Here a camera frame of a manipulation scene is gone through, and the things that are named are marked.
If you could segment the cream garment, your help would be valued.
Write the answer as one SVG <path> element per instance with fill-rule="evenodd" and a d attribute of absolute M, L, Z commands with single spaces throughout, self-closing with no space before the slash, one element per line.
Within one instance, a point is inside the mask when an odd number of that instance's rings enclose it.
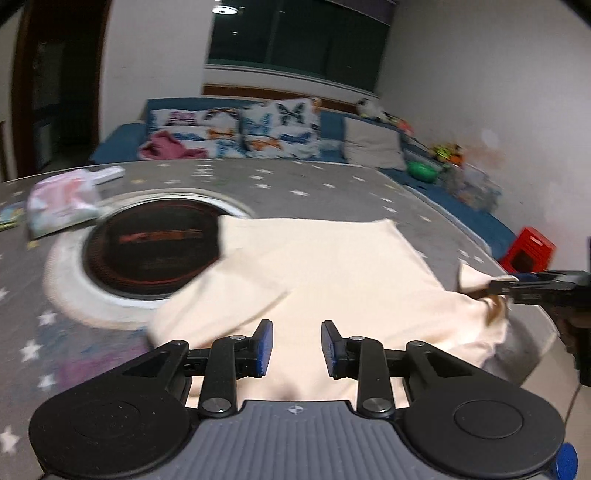
<path fill-rule="evenodd" d="M 269 370 L 238 382 L 238 399 L 354 400 L 329 378 L 321 326 L 401 349 L 423 340 L 475 366 L 507 335 L 506 304 L 444 288 L 393 221 L 218 220 L 221 255 L 174 293 L 148 326 L 154 345 L 205 348 L 273 322 Z"/>

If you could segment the clear plastic toy box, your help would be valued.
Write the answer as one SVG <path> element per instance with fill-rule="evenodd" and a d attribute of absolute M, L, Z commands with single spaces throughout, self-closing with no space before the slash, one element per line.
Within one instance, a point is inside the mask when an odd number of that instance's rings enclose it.
<path fill-rule="evenodd" d="M 494 213 L 502 196 L 502 189 L 483 170 L 471 165 L 452 165 L 444 174 L 446 191 L 475 211 Z"/>

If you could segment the black round induction cooktop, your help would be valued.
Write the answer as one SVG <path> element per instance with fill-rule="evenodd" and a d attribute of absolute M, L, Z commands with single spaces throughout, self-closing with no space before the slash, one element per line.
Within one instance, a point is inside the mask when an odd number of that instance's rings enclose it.
<path fill-rule="evenodd" d="M 82 264 L 96 285 L 117 296 L 163 299 L 219 259 L 221 208 L 190 199 L 157 199 L 99 222 Z"/>

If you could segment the green round toy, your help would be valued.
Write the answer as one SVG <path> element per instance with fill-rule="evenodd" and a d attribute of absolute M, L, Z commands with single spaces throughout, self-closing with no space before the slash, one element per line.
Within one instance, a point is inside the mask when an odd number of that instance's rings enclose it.
<path fill-rule="evenodd" d="M 412 178 L 424 183 L 434 183 L 439 176 L 437 169 L 419 161 L 408 162 L 407 173 Z"/>

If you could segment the yellow orange toy pile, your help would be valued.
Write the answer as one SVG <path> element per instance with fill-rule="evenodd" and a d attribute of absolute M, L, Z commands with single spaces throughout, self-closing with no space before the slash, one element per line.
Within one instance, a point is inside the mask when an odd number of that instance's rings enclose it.
<path fill-rule="evenodd" d="M 441 163 L 449 163 L 456 166 L 464 164 L 462 148 L 458 144 L 437 144 L 432 147 L 434 157 Z"/>

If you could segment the grey star tablecloth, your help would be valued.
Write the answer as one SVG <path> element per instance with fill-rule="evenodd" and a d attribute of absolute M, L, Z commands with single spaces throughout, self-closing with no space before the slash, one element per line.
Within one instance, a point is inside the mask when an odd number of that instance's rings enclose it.
<path fill-rule="evenodd" d="M 434 344 L 523 382 L 556 340 L 539 307 L 457 292 L 462 263 L 501 267 L 408 188 L 366 167 L 286 160 L 134 162 L 98 216 L 1 234 L 1 475 L 38 479 L 29 423 L 48 399 L 174 339 L 206 348 L 273 322 L 240 398 L 354 400 L 321 325 L 401 349 Z"/>

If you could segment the grey plain pillow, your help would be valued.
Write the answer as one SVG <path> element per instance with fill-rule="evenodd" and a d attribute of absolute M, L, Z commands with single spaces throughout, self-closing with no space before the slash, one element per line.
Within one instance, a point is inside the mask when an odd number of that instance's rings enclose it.
<path fill-rule="evenodd" d="M 349 163 L 405 171 L 407 168 L 397 130 L 362 120 L 344 120 L 345 140 L 342 152 Z"/>

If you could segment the white remote control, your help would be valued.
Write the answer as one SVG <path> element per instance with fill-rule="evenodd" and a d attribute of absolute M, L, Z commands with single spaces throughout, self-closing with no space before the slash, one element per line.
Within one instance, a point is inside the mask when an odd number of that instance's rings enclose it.
<path fill-rule="evenodd" d="M 94 185 L 102 185 L 123 178 L 124 175 L 125 169 L 121 166 L 111 166 L 90 173 Z"/>

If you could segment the pink garment on sofa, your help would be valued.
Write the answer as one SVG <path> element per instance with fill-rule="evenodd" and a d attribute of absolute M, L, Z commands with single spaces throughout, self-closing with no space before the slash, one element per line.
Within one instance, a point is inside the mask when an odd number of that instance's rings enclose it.
<path fill-rule="evenodd" d="M 144 161 L 206 159 L 204 148 L 187 148 L 167 131 L 156 132 L 139 147 L 138 158 Z"/>

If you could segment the pink white tissue pack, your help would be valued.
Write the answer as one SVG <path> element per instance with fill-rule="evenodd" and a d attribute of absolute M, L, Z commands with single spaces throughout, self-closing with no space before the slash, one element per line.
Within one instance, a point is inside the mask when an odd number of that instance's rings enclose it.
<path fill-rule="evenodd" d="M 95 220 L 100 200 L 92 174 L 87 170 L 78 169 L 39 181 L 26 203 L 31 238 Z"/>

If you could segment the left butterfly pillow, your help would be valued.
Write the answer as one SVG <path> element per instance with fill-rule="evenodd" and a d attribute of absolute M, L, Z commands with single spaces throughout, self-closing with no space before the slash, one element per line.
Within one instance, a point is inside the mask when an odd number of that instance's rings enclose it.
<path fill-rule="evenodd" d="M 207 158 L 245 158 L 236 108 L 152 110 L 146 127 L 149 140 L 166 133 L 187 150 L 204 150 Z"/>

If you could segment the butterfly pillow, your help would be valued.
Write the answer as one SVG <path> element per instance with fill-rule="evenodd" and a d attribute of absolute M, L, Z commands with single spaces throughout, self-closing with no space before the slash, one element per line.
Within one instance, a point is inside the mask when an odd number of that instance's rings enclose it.
<path fill-rule="evenodd" d="M 245 158 L 236 108 L 152 110 L 146 127 L 149 140 L 166 133 L 187 150 L 204 150 L 207 158 Z"/>
<path fill-rule="evenodd" d="M 240 110 L 245 151 L 252 158 L 318 159 L 320 98 L 252 103 Z"/>

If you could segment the black white plush toy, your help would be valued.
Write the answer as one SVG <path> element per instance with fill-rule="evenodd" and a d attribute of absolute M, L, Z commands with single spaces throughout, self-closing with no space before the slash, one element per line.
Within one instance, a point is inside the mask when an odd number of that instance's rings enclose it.
<path fill-rule="evenodd" d="M 360 117 L 373 121 L 384 122 L 388 120 L 388 115 L 384 112 L 384 109 L 370 98 L 363 98 L 356 102 L 356 111 Z"/>

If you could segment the blue corner sofa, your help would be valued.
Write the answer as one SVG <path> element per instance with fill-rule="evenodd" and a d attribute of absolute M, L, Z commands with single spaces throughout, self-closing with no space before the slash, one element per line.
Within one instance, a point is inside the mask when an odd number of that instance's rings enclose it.
<path fill-rule="evenodd" d="M 93 164 L 131 162 L 137 159 L 139 146 L 153 130 L 153 112 L 161 109 L 206 110 L 211 108 L 241 108 L 252 104 L 252 99 L 193 97 L 150 99 L 146 102 L 140 120 L 117 127 L 90 156 Z M 342 143 L 345 141 L 345 120 L 351 113 L 325 110 L 321 113 L 322 162 L 346 164 Z M 382 172 L 404 186 L 410 186 L 429 200 L 443 207 L 462 224 L 482 238 L 490 247 L 493 257 L 503 257 L 516 239 L 516 234 L 486 210 L 475 210 L 446 192 L 443 179 L 434 183 L 417 180 L 409 174 L 393 168 Z"/>

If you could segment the dark window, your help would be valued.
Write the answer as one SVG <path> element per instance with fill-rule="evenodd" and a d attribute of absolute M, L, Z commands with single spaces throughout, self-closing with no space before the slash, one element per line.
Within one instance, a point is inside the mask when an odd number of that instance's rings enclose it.
<path fill-rule="evenodd" d="M 224 1 L 208 62 L 283 71 L 372 91 L 395 1 Z"/>

